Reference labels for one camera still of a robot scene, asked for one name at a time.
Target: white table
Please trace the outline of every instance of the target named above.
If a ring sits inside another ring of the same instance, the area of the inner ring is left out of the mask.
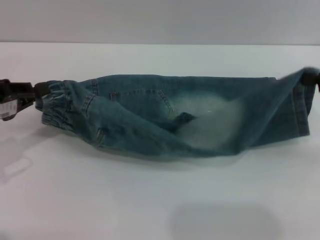
[[[0,43],[0,79],[112,74],[281,77],[320,46]],[[0,121],[0,240],[318,240],[320,95],[311,136],[240,156],[154,162],[41,124]]]

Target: white surface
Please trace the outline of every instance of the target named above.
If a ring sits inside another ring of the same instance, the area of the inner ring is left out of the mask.
[[[0,79],[111,74],[281,77],[320,46],[0,43]],[[153,162],[41,124],[0,121],[0,240],[318,240],[320,96],[311,136],[240,156]]]
[[[319,0],[1,0],[0,41],[320,45]]]

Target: denim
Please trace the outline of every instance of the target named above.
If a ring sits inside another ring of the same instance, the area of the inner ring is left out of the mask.
[[[310,134],[316,86],[304,68],[273,77],[111,75],[48,81],[36,102],[45,125],[97,148],[148,156],[214,157]]]

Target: back pocket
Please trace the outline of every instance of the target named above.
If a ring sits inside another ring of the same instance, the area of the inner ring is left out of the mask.
[[[168,119],[173,112],[161,90],[136,89],[112,92],[110,99],[144,119]]]

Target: tag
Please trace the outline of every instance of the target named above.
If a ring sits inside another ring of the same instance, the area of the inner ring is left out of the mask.
[[[10,117],[17,113],[18,100],[8,101],[0,104],[0,119]]]

